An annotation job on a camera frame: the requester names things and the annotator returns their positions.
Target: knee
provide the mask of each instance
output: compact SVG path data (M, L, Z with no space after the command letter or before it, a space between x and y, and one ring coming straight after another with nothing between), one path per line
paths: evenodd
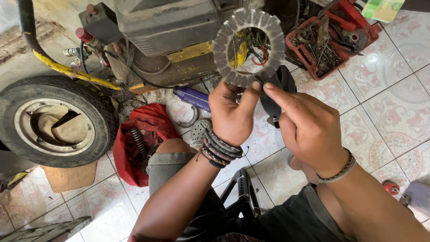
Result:
M161 143L156 153L174 153L174 152L193 152L197 150L191 148L183 139L168 139Z

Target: tire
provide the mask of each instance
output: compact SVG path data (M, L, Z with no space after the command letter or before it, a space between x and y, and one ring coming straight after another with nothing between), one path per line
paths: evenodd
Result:
M15 128L15 113L23 104L39 98L59 99L85 113L95 130L90 146L81 153L64 156L48 154L27 144ZM98 160L112 147L118 129L113 113L100 96L67 76L27 78L0 92L0 140L17 155L37 164L55 168L83 166Z

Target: red wire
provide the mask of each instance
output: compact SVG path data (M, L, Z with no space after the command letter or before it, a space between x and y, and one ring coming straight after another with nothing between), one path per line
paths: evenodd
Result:
M264 61L264 63L258 64L258 63L255 62L254 57L252 57L251 58L252 62L254 62L254 64L256 64L256 65L264 65L264 64L267 63L267 54L266 54L266 51L264 50L263 46L261 46L261 45L260 45L260 49L263 51L265 61Z

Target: hand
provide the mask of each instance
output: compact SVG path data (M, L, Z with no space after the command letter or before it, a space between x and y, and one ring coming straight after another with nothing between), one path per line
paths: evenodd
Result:
M270 83L264 91L282 108L279 126L294 156L324 178L341 171L348 152L342 148L339 112L305 93L287 93Z
M239 147L251 135L261 84L255 81L249 85L239 105L234 99L240 91L239 87L221 81L209 95L214 133L234 147Z

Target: metal rim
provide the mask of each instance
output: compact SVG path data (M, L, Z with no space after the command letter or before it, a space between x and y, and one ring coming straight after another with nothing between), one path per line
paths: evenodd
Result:
M81 114L82 118L88 125L88 133L86 138L77 144L70 145L54 145L39 138L33 128L31 127L31 116L35 114L37 109L43 106L62 105L66 106L69 110ZM15 112L14 118L15 130L20 138L29 146L40 152L57 155L57 156L71 156L87 150L95 140L95 128L91 119L80 108L75 105L54 98L39 98L28 101L21 105Z
M228 59L228 46L236 32L244 28L259 28L264 31L270 40L270 56L263 69L255 74L243 74L230 66ZM272 77L285 59L285 38L280 20L276 16L260 11L237 9L233 15L224 22L212 42L215 66L227 83L239 87L247 87L255 78L264 82Z

